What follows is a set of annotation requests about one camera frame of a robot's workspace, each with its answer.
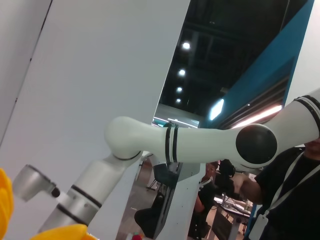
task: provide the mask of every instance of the cable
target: cable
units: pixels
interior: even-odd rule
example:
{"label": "cable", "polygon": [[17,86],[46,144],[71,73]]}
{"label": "cable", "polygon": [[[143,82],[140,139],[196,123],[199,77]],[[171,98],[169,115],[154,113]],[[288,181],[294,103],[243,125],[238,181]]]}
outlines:
{"label": "cable", "polygon": [[229,198],[230,198],[230,197],[228,196],[228,198],[227,198],[226,200],[224,200],[224,201],[222,200],[221,205],[222,205],[222,204],[224,204],[224,203],[226,203],[226,202],[228,201],[228,199],[229,199]]}
{"label": "cable", "polygon": [[235,202],[235,200],[233,198],[231,198],[231,199],[232,199],[232,201],[234,203],[234,208],[245,217],[245,214],[242,212],[242,209],[237,207],[237,204],[236,204],[236,202]]}

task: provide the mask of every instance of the red object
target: red object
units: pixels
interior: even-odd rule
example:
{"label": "red object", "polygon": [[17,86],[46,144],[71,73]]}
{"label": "red object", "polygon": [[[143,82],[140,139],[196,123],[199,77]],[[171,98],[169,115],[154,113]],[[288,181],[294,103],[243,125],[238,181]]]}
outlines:
{"label": "red object", "polygon": [[139,236],[139,235],[134,235],[134,236],[132,237],[132,240],[142,240],[142,238],[141,238],[141,236]]}

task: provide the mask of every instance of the black ceiling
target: black ceiling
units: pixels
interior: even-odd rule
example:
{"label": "black ceiling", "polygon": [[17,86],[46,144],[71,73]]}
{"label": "black ceiling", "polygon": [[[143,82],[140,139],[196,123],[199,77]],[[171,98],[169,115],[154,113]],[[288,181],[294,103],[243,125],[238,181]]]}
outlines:
{"label": "black ceiling", "polygon": [[306,2],[191,0],[160,103],[205,116]]}

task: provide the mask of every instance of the white wall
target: white wall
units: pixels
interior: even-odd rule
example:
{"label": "white wall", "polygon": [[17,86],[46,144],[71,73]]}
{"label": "white wall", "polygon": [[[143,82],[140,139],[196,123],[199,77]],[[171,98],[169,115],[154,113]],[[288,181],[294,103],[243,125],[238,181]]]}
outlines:
{"label": "white wall", "polygon": [[320,88],[320,1],[315,0],[285,104]]}
{"label": "white wall", "polygon": [[[106,123],[123,115],[151,123],[188,5],[54,0],[0,148],[8,175],[33,164],[67,191],[90,161],[110,154]],[[115,239],[137,167],[90,224],[100,239]],[[29,239],[55,205],[44,195],[16,199],[6,237]]]}
{"label": "white wall", "polygon": [[0,144],[51,0],[0,0]]}

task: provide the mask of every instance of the black joint cap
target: black joint cap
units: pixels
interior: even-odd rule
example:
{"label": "black joint cap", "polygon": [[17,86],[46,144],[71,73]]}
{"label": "black joint cap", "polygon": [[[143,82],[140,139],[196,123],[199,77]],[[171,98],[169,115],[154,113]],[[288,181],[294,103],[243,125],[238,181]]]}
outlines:
{"label": "black joint cap", "polygon": [[59,190],[57,187],[55,187],[55,188],[52,190],[51,195],[52,195],[52,197],[54,197],[54,198],[59,197],[59,196],[60,196],[60,190]]}
{"label": "black joint cap", "polygon": [[249,125],[236,136],[235,146],[240,156],[251,164],[264,164],[277,152],[277,139],[263,125]]}

